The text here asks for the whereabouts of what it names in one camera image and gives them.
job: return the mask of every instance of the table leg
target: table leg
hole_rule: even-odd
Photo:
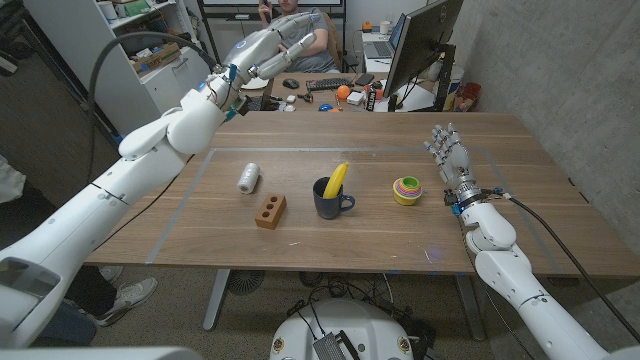
[[[487,335],[484,332],[482,318],[480,317],[480,308],[476,301],[476,295],[473,292],[471,277],[456,275],[456,284],[458,285],[458,291],[460,291],[460,298],[462,299],[464,313],[469,323],[471,337],[476,341],[482,341],[487,338]]]
[[[222,300],[224,300],[224,294],[227,291],[230,272],[230,269],[218,269],[216,274],[213,290],[211,291],[211,298],[209,299],[209,306],[207,307],[207,313],[204,315],[204,323],[202,324],[202,327],[207,331],[213,330],[218,322],[218,314],[220,314]]]

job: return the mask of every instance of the orange ball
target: orange ball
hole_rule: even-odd
[[[351,89],[347,85],[342,85],[338,88],[338,97],[340,99],[346,99],[351,94]]]

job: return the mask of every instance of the brick block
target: brick block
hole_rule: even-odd
[[[256,214],[256,225],[261,228],[275,230],[285,207],[287,207],[287,200],[284,195],[267,194],[267,198],[264,199],[260,210]]]

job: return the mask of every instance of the yellow banana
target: yellow banana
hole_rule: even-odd
[[[322,195],[325,199],[332,199],[338,196],[338,192],[340,191],[340,186],[342,186],[342,182],[344,181],[345,175],[347,175],[347,169],[349,168],[349,162],[347,161],[344,164],[338,165],[338,167],[331,174],[331,178],[329,179],[329,183],[327,187],[324,189],[324,194]]]

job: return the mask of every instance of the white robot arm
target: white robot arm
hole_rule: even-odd
[[[223,122],[243,113],[243,84],[275,77],[313,44],[311,33],[278,53],[283,38],[318,19],[309,13],[287,16],[239,42],[199,90],[187,93],[180,108],[129,134],[116,164],[36,230],[0,251],[0,348],[26,347],[38,336],[82,263],[129,208],[177,176],[191,154],[209,146]]]
[[[485,202],[471,170],[467,149],[453,124],[433,130],[433,145],[425,142],[440,167],[440,176],[455,195],[452,205],[466,226],[465,236],[476,255],[480,278],[505,298],[531,330],[550,359],[603,359],[608,353],[544,289],[533,276],[531,263],[516,245],[513,226]]]

